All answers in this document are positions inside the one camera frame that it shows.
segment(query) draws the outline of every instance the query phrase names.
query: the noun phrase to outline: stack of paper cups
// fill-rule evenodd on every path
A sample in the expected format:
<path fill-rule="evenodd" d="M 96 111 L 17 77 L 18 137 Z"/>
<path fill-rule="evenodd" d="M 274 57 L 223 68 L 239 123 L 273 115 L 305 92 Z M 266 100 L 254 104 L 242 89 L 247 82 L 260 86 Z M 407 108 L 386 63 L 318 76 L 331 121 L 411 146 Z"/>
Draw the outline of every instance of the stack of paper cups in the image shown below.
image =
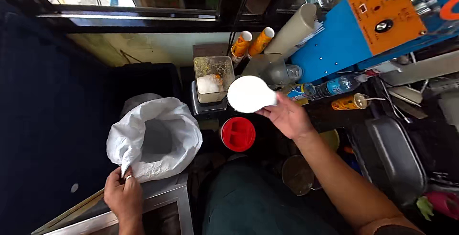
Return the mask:
<path fill-rule="evenodd" d="M 252 34 L 248 31 L 243 31 L 240 33 L 239 38 L 231 47 L 231 60 L 235 66 L 244 58 L 251 40 Z"/>
<path fill-rule="evenodd" d="M 255 42 L 252 43 L 248 50 L 250 58 L 261 53 L 264 50 L 266 45 L 274 37 L 274 30 L 271 27 L 266 27 L 260 35 L 257 37 Z"/>

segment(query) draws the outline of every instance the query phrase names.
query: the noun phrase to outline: orange control panel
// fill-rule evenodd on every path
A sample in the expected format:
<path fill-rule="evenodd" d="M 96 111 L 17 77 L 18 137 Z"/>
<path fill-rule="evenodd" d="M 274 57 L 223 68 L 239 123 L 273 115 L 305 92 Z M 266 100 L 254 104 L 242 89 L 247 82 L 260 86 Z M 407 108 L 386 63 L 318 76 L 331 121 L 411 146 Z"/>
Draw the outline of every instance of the orange control panel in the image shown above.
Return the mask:
<path fill-rule="evenodd" d="M 373 55 L 427 32 L 410 0 L 347 0 Z"/>

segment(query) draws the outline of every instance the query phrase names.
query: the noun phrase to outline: hand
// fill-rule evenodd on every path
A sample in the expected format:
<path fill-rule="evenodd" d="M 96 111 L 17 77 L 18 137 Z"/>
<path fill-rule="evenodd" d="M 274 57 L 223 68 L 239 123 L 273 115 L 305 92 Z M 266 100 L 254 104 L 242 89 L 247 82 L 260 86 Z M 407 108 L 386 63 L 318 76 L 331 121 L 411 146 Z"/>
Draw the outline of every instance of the hand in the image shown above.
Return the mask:
<path fill-rule="evenodd" d="M 125 176 L 134 175 L 129 167 Z M 117 216 L 120 227 L 142 222 L 142 188 L 135 177 L 120 183 L 121 167 L 112 171 L 107 178 L 104 201 Z"/>
<path fill-rule="evenodd" d="M 260 109 L 256 114 L 269 118 L 274 126 L 292 140 L 315 131 L 303 107 L 281 93 L 277 93 L 277 103 L 276 106 Z"/>

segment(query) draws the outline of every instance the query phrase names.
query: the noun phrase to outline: right hand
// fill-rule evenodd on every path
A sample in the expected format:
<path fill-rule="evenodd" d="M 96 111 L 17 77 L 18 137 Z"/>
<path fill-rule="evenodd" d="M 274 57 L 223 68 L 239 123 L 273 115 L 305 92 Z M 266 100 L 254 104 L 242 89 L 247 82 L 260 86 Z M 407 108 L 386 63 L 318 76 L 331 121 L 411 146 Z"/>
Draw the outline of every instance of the right hand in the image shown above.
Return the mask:
<path fill-rule="evenodd" d="M 277 93 L 277 105 L 266 106 L 256 114 L 263 115 L 276 126 L 286 137 L 298 140 L 315 129 L 306 111 L 289 97 Z"/>

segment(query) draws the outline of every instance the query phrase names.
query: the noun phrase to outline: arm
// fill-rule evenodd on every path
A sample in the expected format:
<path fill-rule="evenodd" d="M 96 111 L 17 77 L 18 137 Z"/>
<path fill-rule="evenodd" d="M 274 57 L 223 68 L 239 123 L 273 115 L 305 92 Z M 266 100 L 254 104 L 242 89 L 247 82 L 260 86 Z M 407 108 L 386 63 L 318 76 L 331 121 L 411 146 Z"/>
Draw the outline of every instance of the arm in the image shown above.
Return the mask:
<path fill-rule="evenodd" d="M 128 168 L 126 177 L 134 175 Z M 119 221 L 119 235 L 144 235 L 142 225 L 142 188 L 134 177 L 120 183 L 121 167 L 114 170 L 107 178 L 104 189 L 104 201 Z"/>
<path fill-rule="evenodd" d="M 293 139 L 332 203 L 356 231 L 371 223 L 416 229 L 381 191 L 330 150 L 301 106 L 280 93 L 278 102 L 277 106 L 257 113 L 268 117 L 285 136 Z M 381 222 L 385 219 L 394 221 Z"/>

